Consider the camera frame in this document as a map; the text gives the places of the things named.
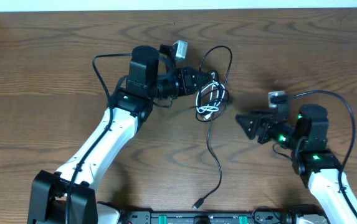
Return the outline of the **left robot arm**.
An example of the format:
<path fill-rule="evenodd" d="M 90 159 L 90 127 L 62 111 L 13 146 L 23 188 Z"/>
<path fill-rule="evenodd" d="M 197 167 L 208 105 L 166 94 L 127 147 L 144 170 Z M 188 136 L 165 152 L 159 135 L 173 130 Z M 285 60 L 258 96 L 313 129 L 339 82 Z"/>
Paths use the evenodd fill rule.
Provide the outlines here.
<path fill-rule="evenodd" d="M 54 173 L 40 171 L 32 182 L 28 223 L 118 223 L 121 213 L 98 202 L 95 193 L 122 147 L 138 132 L 155 105 L 198 92 L 212 75 L 184 60 L 186 43 L 141 45 L 129 53 L 128 75 L 114 92 L 106 91 L 103 118 L 83 146 Z"/>

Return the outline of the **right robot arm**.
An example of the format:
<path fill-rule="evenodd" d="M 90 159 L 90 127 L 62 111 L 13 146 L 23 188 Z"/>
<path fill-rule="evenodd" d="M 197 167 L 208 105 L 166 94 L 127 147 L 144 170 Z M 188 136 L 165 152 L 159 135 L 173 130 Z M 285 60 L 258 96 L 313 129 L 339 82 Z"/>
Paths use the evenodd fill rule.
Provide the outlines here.
<path fill-rule="evenodd" d="M 327 147 L 327 110 L 316 104 L 300 107 L 295 125 L 288 124 L 288 104 L 272 110 L 236 115 L 250 140 L 270 141 L 291 150 L 294 172 L 320 204 L 329 223 L 357 223 L 357 198 L 340 172 L 341 163 Z"/>

